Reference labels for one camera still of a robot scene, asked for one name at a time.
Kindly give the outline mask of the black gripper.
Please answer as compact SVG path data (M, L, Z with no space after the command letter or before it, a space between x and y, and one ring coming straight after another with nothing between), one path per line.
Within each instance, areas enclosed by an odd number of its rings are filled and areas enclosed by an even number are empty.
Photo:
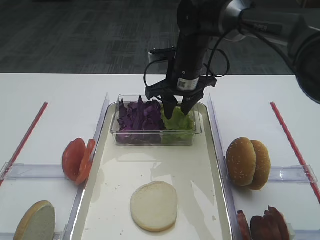
M154 85L145 86L148 99L160 97L164 115L171 119L178 104L176 96L182 96L181 111L185 116L203 98L204 88L215 86L213 75L202 76L205 54L212 40L211 36L192 34L178 36L175 57L167 62L166 78Z

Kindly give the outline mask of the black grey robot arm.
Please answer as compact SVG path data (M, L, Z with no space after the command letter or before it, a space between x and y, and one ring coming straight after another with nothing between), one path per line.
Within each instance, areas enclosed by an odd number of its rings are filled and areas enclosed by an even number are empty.
M249 0L183 0L178 6L177 46L149 52L151 64L168 63L166 78L145 88L148 99L163 103L170 119L182 97L181 110L188 114L203 98L206 87L214 87L217 76L203 61L213 38L238 42L255 37L275 51L295 74L302 91L314 102L320 100L320 11L317 8L258 8Z

